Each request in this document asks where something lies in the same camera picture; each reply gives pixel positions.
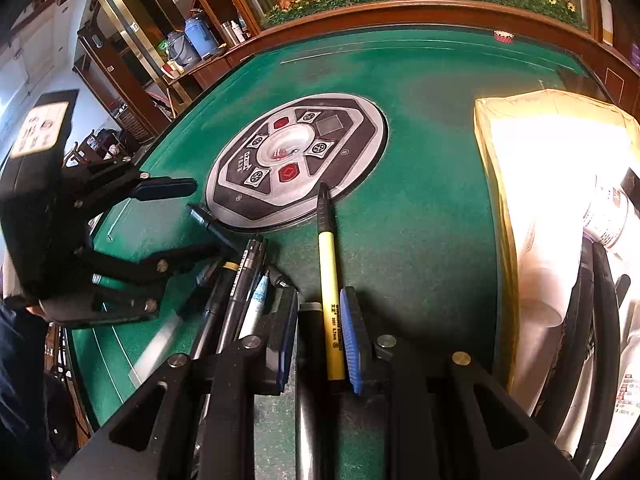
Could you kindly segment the black electrical tape roll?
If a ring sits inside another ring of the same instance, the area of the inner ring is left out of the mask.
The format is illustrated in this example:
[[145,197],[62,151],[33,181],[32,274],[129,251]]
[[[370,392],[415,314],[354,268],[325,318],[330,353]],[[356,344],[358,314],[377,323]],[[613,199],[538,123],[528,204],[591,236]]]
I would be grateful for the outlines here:
[[561,342],[533,411],[534,421],[551,439],[560,435],[588,359],[592,371],[587,409],[572,458],[584,479],[591,477],[602,456],[620,371],[620,316],[608,256],[601,244],[585,236]]

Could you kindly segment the yellow black pen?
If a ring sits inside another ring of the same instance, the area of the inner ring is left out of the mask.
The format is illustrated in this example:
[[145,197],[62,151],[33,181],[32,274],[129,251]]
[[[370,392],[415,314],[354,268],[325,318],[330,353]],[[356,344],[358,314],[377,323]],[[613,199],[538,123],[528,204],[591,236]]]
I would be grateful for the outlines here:
[[317,226],[321,302],[326,341],[326,372],[329,380],[337,382],[345,379],[340,312],[338,312],[340,291],[335,255],[333,208],[329,187],[323,182],[318,188]]

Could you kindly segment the long black marker pen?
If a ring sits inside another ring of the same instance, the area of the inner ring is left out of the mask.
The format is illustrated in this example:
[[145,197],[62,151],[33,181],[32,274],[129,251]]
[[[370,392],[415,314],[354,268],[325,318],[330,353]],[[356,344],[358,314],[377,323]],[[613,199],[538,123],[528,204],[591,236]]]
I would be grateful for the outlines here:
[[242,252],[243,245],[238,238],[226,228],[224,228],[213,214],[201,204],[187,204],[190,217],[193,218],[206,231],[212,233],[217,240],[228,246],[238,254]]

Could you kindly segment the round mahjong table control panel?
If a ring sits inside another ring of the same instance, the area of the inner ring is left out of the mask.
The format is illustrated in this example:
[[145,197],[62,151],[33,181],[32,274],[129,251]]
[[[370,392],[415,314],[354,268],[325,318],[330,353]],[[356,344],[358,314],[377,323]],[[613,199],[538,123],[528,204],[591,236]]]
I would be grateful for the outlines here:
[[352,192],[385,151],[388,122],[370,100],[318,93],[286,102],[237,133],[210,168],[205,203],[238,232],[267,232],[316,211],[318,186]]

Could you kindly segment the black marker white stripe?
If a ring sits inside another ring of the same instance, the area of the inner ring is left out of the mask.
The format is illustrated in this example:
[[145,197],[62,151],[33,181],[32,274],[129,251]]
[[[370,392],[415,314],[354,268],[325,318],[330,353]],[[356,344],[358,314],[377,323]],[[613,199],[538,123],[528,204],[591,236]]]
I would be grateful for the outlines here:
[[264,262],[267,243],[261,235],[250,238],[245,246],[238,273],[234,279],[224,324],[216,353],[219,354],[235,340],[252,296],[257,275]]

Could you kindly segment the marker with yellow cap label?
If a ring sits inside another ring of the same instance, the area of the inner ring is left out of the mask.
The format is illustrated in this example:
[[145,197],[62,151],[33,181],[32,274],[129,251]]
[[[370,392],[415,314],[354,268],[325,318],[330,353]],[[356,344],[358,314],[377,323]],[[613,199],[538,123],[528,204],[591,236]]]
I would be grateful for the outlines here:
[[234,261],[227,261],[222,266],[214,289],[206,301],[203,321],[191,347],[190,358],[192,360],[207,356],[213,347],[218,318],[229,300],[238,270],[239,265]]

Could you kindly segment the grey thermos jug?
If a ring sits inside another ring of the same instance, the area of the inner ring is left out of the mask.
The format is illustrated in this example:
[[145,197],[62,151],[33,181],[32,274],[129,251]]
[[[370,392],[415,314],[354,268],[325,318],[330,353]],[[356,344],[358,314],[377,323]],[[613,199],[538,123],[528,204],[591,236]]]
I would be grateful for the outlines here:
[[170,32],[167,36],[167,53],[171,61],[177,62],[185,70],[201,62],[198,51],[194,49],[183,32]]

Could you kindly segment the black marker cream cap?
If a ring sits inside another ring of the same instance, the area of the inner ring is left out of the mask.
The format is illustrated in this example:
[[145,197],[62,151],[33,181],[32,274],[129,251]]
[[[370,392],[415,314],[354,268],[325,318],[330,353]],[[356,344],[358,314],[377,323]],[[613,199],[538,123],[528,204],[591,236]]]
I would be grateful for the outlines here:
[[301,304],[297,315],[295,370],[295,465],[297,479],[321,479],[320,429],[317,396],[326,368],[322,307]]

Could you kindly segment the grey cap marker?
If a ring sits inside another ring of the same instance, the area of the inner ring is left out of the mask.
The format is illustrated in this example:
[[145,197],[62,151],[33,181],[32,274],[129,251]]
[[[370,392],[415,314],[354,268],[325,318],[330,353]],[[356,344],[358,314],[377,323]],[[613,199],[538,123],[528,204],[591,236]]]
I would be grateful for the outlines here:
[[239,332],[239,339],[243,339],[247,336],[255,333],[258,321],[262,316],[262,310],[264,310],[265,303],[268,296],[269,289],[269,275],[265,273],[258,281],[256,288],[253,292],[250,303],[248,304],[244,320]]

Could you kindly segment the blue thermos jug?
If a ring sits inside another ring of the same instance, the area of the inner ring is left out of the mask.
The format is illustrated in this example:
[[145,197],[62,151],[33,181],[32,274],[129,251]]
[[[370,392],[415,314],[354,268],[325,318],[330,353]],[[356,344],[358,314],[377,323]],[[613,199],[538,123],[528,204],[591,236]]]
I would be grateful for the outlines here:
[[184,33],[201,58],[209,58],[218,50],[216,38],[199,16],[191,16],[186,19]]

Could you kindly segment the white bottle with red label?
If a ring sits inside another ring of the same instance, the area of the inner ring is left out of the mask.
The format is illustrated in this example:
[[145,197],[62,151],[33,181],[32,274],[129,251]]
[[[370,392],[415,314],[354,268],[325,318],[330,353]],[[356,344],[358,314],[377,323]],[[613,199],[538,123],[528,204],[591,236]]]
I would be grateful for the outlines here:
[[618,254],[638,248],[638,211],[621,188],[597,184],[584,215],[584,231]]

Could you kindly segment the yellow cardboard tray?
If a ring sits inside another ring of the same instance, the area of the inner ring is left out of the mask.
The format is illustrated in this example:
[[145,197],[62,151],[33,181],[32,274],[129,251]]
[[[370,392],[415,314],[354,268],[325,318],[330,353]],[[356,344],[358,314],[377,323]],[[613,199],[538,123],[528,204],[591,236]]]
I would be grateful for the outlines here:
[[[529,410],[550,366],[578,274],[584,215],[597,184],[622,188],[639,168],[639,124],[619,107],[562,90],[474,105],[474,130],[498,183],[516,255],[521,326],[513,392]],[[631,250],[612,258],[638,264]]]

